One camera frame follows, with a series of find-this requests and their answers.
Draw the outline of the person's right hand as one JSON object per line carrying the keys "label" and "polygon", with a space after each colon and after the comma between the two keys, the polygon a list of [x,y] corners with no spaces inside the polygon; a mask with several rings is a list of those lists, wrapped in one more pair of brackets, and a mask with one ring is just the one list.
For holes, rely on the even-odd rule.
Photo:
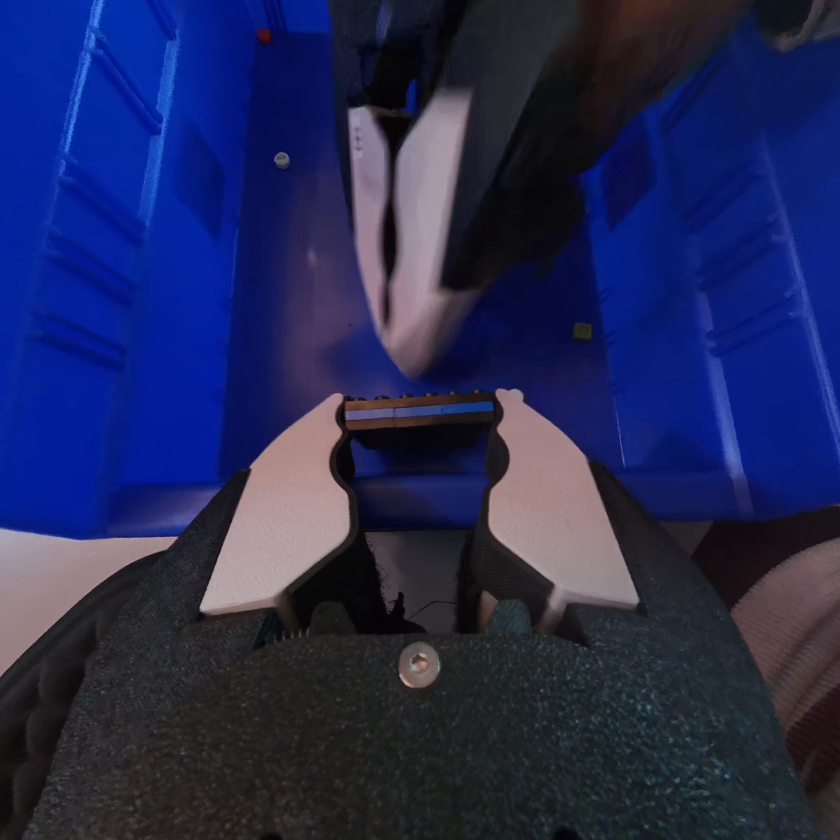
{"label": "person's right hand", "polygon": [[590,169],[654,100],[701,65],[749,15],[750,1],[587,1],[564,57],[576,90],[563,154]]}

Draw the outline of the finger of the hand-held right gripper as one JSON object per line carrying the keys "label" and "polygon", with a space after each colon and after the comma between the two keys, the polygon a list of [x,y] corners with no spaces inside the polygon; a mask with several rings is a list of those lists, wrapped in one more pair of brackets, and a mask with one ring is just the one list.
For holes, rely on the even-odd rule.
{"label": "finger of the hand-held right gripper", "polygon": [[470,105],[468,90],[435,93],[395,158],[396,253],[384,346],[413,380],[446,351],[479,296],[443,285]]}
{"label": "finger of the hand-held right gripper", "polygon": [[355,254],[376,330],[386,330],[390,302],[385,216],[392,199],[392,148],[371,106],[348,110],[350,188]]}

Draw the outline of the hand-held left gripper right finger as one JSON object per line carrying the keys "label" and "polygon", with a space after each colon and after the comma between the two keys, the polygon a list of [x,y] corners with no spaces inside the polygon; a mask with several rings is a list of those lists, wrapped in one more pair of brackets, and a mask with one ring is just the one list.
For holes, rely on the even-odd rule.
{"label": "hand-held left gripper right finger", "polygon": [[596,485],[572,439],[500,388],[488,485],[474,527],[474,625],[516,602],[531,630],[558,632],[571,606],[638,613],[640,595]]}

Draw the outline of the person's leg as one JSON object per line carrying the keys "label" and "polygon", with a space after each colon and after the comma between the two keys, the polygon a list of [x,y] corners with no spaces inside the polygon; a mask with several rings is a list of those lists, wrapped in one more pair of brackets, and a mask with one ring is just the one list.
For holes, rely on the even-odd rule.
{"label": "person's leg", "polygon": [[839,506],[716,521],[692,559],[758,666],[816,821],[839,838]]}

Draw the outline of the black blue brick plate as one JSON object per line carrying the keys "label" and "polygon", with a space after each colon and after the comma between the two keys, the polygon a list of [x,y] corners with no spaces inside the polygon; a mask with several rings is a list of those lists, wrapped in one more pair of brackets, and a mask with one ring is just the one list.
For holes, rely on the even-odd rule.
{"label": "black blue brick plate", "polygon": [[343,423],[363,448],[385,453],[478,445],[495,423],[496,397],[483,391],[359,397],[343,402]]}

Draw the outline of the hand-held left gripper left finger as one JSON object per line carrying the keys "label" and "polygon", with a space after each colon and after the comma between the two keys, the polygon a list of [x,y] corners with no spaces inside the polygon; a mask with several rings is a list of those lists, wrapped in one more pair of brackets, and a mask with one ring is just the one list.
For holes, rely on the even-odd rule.
{"label": "hand-held left gripper left finger", "polygon": [[249,468],[199,611],[269,609],[291,633],[309,625],[299,590],[360,531],[345,398],[334,393],[290,425]]}

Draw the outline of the blue plastic bin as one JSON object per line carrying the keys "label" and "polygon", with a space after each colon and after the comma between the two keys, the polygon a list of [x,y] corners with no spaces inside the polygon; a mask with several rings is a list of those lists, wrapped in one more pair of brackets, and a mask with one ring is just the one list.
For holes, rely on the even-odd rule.
{"label": "blue plastic bin", "polygon": [[411,381],[356,263],[331,3],[2,2],[2,527],[172,536],[333,392],[513,386],[656,519],[838,503],[838,38],[778,52],[753,2]]}

